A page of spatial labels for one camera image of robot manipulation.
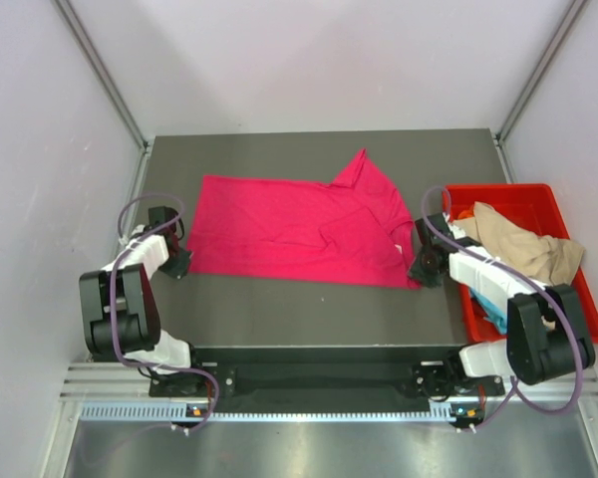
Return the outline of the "pink t shirt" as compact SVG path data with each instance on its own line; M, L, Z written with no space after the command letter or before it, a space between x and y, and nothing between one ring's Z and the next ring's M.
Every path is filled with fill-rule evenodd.
M190 272L416 289L414 219L360 150L329 183L206 175Z

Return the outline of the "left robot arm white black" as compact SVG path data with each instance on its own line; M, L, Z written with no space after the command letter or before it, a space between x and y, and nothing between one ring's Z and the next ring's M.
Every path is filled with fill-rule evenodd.
M180 245L183 222L168 206L149 210L115 262L79 279L85 342L93 361L114 362L111 309L116 310L119 347L125 359L142 363L138 372L150 380L153 397L193 396L205 386L206 372L195 350L161 327L151 277L161 272L174 280L188 273L191 252Z

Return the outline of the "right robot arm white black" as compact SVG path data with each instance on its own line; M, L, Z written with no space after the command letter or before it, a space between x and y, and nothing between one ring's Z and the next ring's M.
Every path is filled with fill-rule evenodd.
M530 279L466 235L455 236L442 213L415 222L421 249L409 276L437 287L443 276L502 312L504 338L465 346L445 370L448 387L466 394L483 376L514 376L535 385L595 364L596 352L577 291Z

